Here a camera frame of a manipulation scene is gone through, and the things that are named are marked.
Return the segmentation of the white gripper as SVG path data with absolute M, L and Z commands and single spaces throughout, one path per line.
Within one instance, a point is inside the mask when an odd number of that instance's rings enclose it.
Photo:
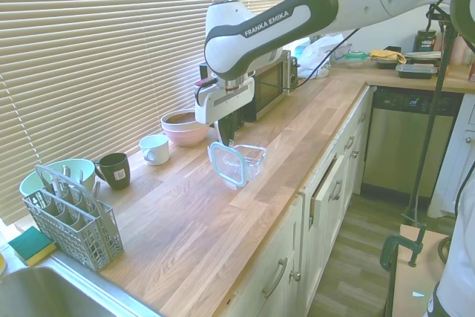
M 254 95 L 254 84 L 244 84 L 236 91 L 230 92 L 218 85 L 205 88 L 200 91 L 195 103 L 195 119 L 201 124 L 217 121 L 217 140 L 225 146 L 230 146 L 238 129 L 238 114 L 232 112 L 251 102 Z

